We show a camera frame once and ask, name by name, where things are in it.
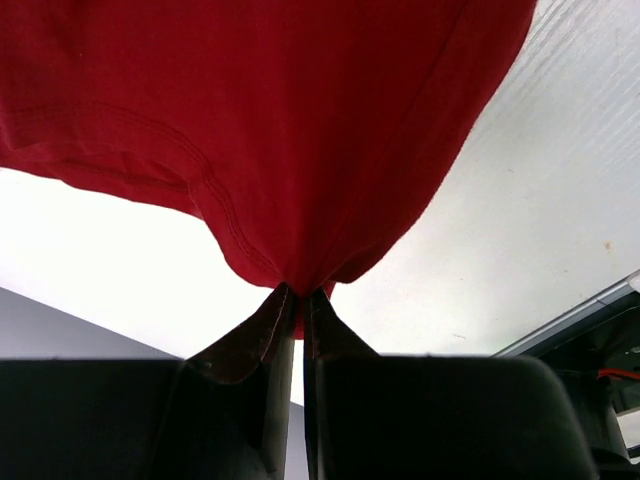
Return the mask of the red t shirt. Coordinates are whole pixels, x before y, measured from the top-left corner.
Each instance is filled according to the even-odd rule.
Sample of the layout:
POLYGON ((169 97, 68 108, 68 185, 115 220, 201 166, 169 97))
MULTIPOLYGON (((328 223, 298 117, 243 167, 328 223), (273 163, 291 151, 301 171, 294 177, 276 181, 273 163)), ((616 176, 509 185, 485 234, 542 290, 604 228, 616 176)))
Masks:
POLYGON ((1 163, 202 219, 297 294, 378 263, 512 66, 532 1, 5 1, 1 163))

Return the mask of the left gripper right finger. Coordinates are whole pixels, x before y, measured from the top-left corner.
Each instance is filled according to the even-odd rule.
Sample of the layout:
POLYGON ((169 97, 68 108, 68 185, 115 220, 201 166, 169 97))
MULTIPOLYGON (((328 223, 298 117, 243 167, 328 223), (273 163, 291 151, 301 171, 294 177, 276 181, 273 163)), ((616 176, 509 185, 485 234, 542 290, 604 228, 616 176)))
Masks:
POLYGON ((529 357, 376 353, 317 291, 304 305, 313 479, 594 479, 556 375, 529 357))

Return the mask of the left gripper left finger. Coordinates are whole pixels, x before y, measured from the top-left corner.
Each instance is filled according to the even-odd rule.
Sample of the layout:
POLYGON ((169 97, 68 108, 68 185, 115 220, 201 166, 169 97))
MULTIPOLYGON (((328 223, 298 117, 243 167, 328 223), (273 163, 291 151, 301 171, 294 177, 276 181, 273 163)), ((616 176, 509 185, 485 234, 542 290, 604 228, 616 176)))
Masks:
POLYGON ((296 298, 186 360, 5 360, 5 479, 280 479, 296 298))

